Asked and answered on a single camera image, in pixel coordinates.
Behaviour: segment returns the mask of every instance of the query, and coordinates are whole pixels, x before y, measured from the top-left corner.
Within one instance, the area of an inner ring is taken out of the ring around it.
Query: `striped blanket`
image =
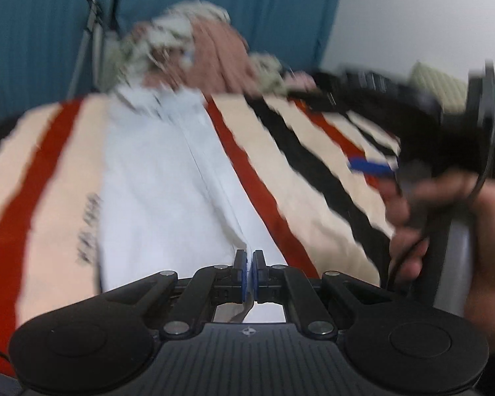
[[[0,126],[2,352],[23,322],[100,290],[97,227],[109,102],[92,95]],[[315,114],[275,97],[219,95],[206,110],[289,265],[311,277],[337,269],[373,284],[384,278],[392,229],[375,180],[351,173],[347,159],[395,158],[395,140],[357,115]],[[1,358],[0,372],[12,374]]]

